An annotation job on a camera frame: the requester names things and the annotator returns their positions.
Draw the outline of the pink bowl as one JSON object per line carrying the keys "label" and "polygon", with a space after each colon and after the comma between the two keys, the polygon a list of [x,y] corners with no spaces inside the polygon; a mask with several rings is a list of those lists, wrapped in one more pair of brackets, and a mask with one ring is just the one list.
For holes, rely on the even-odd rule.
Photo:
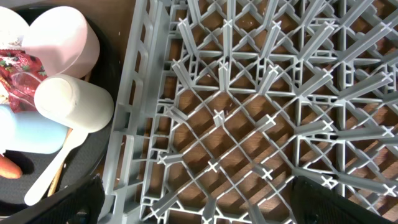
{"label": "pink bowl", "polygon": [[77,9],[59,6],[42,13],[30,25],[22,49],[37,57],[47,74],[82,78],[95,66],[99,40]]}

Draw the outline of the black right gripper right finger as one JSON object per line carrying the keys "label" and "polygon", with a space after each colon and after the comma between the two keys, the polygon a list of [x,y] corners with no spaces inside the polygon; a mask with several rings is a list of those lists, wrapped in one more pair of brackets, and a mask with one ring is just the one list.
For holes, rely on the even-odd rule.
{"label": "black right gripper right finger", "polygon": [[299,224],[390,223],[302,175],[293,179],[290,206]]}

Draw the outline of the red candy wrapper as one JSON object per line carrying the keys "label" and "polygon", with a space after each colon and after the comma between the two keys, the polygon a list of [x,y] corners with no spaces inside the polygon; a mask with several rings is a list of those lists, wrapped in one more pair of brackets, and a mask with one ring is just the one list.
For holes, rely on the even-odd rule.
{"label": "red candy wrapper", "polygon": [[35,91],[47,77],[37,57],[23,50],[1,49],[1,84],[13,112],[36,111]]}

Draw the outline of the white cup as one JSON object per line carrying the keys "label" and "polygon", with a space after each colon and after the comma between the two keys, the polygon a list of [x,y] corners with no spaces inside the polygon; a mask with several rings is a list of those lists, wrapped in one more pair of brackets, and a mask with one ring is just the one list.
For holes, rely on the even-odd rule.
{"label": "white cup", "polygon": [[114,113],[114,102],[107,90],[64,74],[48,77],[39,84],[34,105],[46,118],[87,133],[103,129]]}

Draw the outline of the light blue cup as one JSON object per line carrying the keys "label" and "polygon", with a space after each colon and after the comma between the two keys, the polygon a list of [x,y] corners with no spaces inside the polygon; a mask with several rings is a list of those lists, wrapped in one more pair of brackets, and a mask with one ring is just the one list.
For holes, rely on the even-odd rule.
{"label": "light blue cup", "polygon": [[52,154],[63,146],[67,132],[68,127],[37,111],[14,113],[1,105],[1,152]]}

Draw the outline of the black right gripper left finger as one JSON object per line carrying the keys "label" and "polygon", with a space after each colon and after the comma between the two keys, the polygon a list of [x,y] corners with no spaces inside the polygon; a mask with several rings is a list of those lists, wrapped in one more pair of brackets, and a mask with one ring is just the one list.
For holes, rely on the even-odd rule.
{"label": "black right gripper left finger", "polygon": [[1,224],[94,224],[98,222],[104,200],[101,177],[90,175],[37,204],[1,220]]}

